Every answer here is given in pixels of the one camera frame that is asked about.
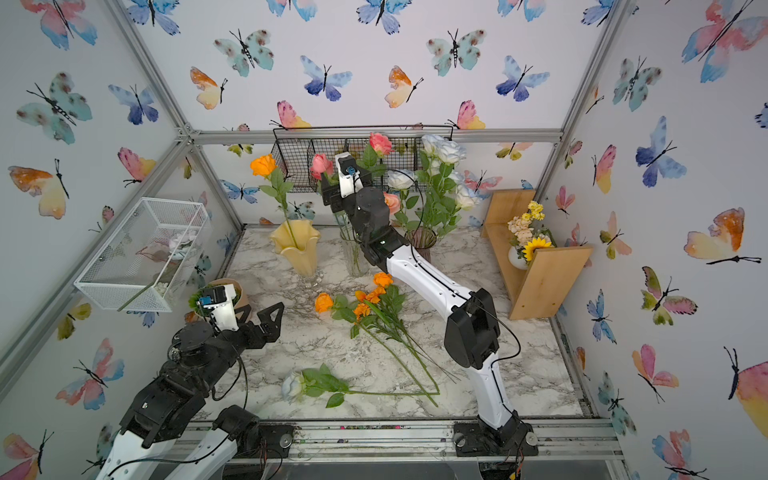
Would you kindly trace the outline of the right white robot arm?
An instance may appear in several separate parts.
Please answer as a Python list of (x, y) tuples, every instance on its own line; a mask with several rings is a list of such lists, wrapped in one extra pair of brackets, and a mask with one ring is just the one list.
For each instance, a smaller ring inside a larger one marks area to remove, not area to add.
[(489, 452), (533, 457), (539, 453), (533, 427), (513, 409), (503, 386), (498, 355), (500, 327), (490, 293), (471, 291), (425, 260), (390, 224), (384, 192), (372, 175), (344, 153), (335, 158), (338, 183), (321, 180), (323, 203), (344, 212), (366, 260), (404, 282), (445, 320), (444, 348), (472, 387), (480, 428)]

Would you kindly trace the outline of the pink rose small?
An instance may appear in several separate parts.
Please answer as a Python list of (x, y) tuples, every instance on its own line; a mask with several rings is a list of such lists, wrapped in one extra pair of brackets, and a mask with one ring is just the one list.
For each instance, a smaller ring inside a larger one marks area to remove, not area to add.
[(331, 208), (340, 231), (341, 227), (348, 226), (348, 218), (342, 208), (335, 161), (325, 154), (315, 154), (310, 173), (317, 181), (317, 191), (323, 204)]

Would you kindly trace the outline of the pink rose pile top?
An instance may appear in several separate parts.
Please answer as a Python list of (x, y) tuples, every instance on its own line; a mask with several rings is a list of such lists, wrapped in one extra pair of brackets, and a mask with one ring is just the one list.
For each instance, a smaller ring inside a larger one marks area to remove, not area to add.
[(401, 200), (398, 195), (391, 193), (384, 193), (384, 200), (386, 206), (392, 216), (401, 210)]

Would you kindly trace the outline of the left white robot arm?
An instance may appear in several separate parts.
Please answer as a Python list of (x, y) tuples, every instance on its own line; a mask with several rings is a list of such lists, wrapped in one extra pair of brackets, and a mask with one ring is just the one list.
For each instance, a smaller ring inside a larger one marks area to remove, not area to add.
[(220, 479), (227, 463), (253, 458), (284, 462), (290, 451), (292, 426), (265, 427), (244, 406), (223, 409), (211, 429), (184, 460), (169, 453), (193, 417), (213, 396), (213, 389), (233, 366), (244, 365), (242, 354), (274, 343), (281, 333), (284, 305), (258, 312), (258, 322), (245, 321), (233, 330), (216, 330), (209, 322), (190, 323), (173, 337), (177, 354), (134, 397), (120, 422), (101, 479), (148, 479), (160, 465), (169, 465), (171, 479)]

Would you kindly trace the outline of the orange rose pile top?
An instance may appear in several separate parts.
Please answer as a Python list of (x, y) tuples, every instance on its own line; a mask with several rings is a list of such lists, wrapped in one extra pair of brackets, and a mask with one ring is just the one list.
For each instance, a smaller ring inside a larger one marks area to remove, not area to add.
[(431, 371), (427, 367), (436, 367), (437, 370), (445, 375), (452, 383), (458, 381), (458, 376), (449, 372), (446, 368), (440, 366), (438, 362), (423, 348), (415, 338), (409, 333), (405, 323), (400, 319), (406, 295), (401, 293), (394, 279), (390, 274), (377, 273), (373, 277), (374, 289), (381, 286), (387, 293), (381, 297), (378, 304), (372, 304), (366, 301), (370, 306), (372, 314), (377, 318), (376, 329), (384, 334), (388, 339), (402, 344), (422, 365), (427, 376), (434, 385), (437, 381), (433, 378)]

